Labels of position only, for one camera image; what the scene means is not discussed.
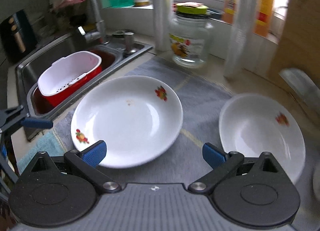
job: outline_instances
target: white ceramic bowl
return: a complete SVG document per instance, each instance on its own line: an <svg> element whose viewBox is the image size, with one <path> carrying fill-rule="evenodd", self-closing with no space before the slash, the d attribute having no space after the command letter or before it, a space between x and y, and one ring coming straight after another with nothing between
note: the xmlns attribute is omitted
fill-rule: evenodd
<svg viewBox="0 0 320 231"><path fill-rule="evenodd" d="M181 102L167 84L126 76L102 83L81 100L71 136L80 151L104 140L107 156L100 165L129 168L164 153L179 135L182 121Z"/></svg>
<svg viewBox="0 0 320 231"><path fill-rule="evenodd" d="M302 173L306 150L301 130L275 100L249 93L234 96L221 110L219 131L225 152L245 157L271 152L293 183Z"/></svg>

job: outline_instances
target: gray ribbed panel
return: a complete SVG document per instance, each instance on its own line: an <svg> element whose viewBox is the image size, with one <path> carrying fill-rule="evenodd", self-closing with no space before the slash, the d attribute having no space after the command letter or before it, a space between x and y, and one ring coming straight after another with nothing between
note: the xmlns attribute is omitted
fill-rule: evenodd
<svg viewBox="0 0 320 231"><path fill-rule="evenodd" d="M12 231L244 231L221 217L207 197L187 192L182 184L128 184L103 195L86 216L64 227L41 229L17 225ZM294 231L287 225L274 231Z"/></svg>

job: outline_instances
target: sink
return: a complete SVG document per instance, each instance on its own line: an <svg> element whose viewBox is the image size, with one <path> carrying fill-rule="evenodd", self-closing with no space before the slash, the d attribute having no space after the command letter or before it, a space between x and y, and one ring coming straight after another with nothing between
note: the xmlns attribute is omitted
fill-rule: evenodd
<svg viewBox="0 0 320 231"><path fill-rule="evenodd" d="M19 104L27 107L32 117L54 120L101 81L128 62L147 52L152 46L135 42L134 48L137 51L132 55L126 56L124 55L125 43L123 39L110 36L110 42L107 44L99 45L96 41L88 45L78 35L65 34L27 56L17 65L16 84ZM91 51L101 57L102 72L59 105L56 107L51 106L38 89L38 78L53 62L81 50ZM24 130L28 140L31 140L40 132L40 129L24 128Z"/></svg>

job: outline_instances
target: chrome faucet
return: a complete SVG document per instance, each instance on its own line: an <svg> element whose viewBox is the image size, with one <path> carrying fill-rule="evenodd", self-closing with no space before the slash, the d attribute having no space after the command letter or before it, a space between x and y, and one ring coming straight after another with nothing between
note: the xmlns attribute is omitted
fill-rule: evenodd
<svg viewBox="0 0 320 231"><path fill-rule="evenodd" d="M91 3L91 8L93 11L96 28L100 35L97 34L97 32L89 32L84 34L83 36L85 37L86 41L91 41L91 40L96 40L98 38L101 38L102 39L101 43L106 43L107 42L106 28L104 25L104 21L101 19L97 0L89 0L89 1Z"/></svg>

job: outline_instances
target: transparent jar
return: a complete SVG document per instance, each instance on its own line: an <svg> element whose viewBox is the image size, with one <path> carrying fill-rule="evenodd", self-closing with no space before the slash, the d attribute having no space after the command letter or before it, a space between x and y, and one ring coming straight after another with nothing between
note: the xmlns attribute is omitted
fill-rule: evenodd
<svg viewBox="0 0 320 231"><path fill-rule="evenodd" d="M177 12L170 23L170 44L175 63L189 68L201 67L206 61L212 45L213 26L206 14L207 7L201 5L201 10L195 10L193 6L182 3L184 8Z"/></svg>

